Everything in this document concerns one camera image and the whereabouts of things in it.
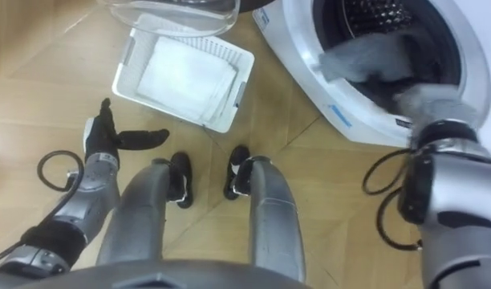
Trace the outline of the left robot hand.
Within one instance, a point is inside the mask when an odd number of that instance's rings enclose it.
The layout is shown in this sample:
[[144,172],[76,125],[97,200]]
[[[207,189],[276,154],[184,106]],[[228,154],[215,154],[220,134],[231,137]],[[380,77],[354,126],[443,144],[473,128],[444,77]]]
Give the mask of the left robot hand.
[[96,153],[107,153],[119,160],[120,150],[141,151],[160,147],[170,136],[166,128],[160,130],[116,131],[111,110],[111,101],[105,98],[99,107],[99,114],[86,123],[84,137],[84,159]]

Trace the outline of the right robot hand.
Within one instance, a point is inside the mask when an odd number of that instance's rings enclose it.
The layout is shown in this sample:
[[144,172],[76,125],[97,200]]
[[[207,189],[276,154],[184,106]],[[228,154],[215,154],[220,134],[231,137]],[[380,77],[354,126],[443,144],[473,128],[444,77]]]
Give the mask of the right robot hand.
[[477,110],[461,100],[457,86],[421,83],[394,99],[401,115],[411,121],[415,132],[442,120],[466,124],[473,130],[479,128]]

